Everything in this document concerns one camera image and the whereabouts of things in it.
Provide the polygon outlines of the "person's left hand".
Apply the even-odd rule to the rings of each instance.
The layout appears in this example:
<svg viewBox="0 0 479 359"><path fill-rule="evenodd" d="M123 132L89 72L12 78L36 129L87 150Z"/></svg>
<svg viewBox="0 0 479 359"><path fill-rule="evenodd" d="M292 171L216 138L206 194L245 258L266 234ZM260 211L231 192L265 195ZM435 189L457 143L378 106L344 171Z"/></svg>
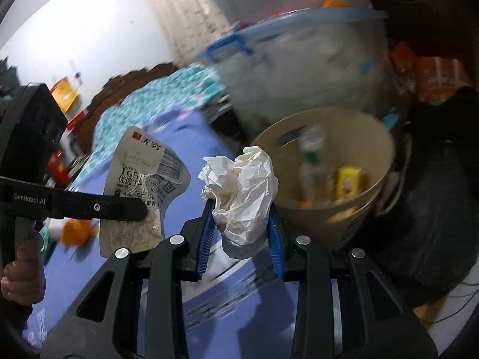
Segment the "person's left hand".
<svg viewBox="0 0 479 359"><path fill-rule="evenodd" d="M30 306L41 302L46 292L46 278L41 260L43 240L38 232L21 243L16 260L1 273L1 294L7 301Z"/></svg>

